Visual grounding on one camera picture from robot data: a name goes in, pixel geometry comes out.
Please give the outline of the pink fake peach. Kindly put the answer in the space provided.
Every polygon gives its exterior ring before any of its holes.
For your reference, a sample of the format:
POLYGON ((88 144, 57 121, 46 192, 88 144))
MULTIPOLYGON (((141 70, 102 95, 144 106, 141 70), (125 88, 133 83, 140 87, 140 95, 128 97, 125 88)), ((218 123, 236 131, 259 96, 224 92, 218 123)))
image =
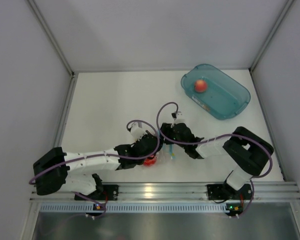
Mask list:
POLYGON ((194 83, 194 90, 197 93, 204 93, 208 89, 208 84, 203 79, 198 79, 194 83))

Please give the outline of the clear zip top bag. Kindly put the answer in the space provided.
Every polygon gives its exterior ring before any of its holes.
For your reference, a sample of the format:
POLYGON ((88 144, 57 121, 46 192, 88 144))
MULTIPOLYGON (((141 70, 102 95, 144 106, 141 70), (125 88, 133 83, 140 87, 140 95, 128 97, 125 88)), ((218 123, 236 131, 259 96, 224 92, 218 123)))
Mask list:
POLYGON ((176 159, 176 155, 174 153, 174 146, 164 144, 162 146, 161 150, 153 156, 157 157, 157 162, 153 166, 169 163, 170 161, 173 161, 176 159))

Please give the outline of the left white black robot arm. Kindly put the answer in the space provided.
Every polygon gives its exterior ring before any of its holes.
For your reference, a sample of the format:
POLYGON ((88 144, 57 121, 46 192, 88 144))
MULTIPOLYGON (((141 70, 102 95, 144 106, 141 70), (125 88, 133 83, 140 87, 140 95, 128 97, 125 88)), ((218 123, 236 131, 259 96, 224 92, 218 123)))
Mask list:
POLYGON ((104 190, 99 172, 140 166, 161 147, 160 136, 148 131, 132 144, 120 144, 105 151, 71 153, 54 147, 33 164, 34 176, 29 184, 35 186, 39 196, 64 191, 97 200, 104 190))

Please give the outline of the red fake tomato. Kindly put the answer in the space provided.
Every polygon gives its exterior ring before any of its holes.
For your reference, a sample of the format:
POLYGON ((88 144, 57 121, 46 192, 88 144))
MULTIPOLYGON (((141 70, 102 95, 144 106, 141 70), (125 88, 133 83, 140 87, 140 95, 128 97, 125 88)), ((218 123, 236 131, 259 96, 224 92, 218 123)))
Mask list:
POLYGON ((155 165, 156 162, 157 162, 157 157, 155 155, 153 155, 153 156, 146 158, 143 162, 143 165, 145 167, 151 167, 151 166, 155 165))

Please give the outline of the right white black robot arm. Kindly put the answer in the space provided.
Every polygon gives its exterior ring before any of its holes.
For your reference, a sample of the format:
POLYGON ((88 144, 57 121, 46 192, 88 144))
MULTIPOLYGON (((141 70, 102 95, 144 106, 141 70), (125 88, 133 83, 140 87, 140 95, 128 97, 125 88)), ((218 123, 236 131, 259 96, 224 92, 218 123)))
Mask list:
POLYGON ((236 163, 236 168, 219 189, 227 200, 240 195, 242 188, 253 177, 261 178, 267 163, 269 168, 266 174, 273 166, 273 146, 243 126, 237 127, 232 133, 204 140, 196 137, 184 122, 163 123, 160 138, 166 145, 179 146, 192 159, 229 156, 236 163))

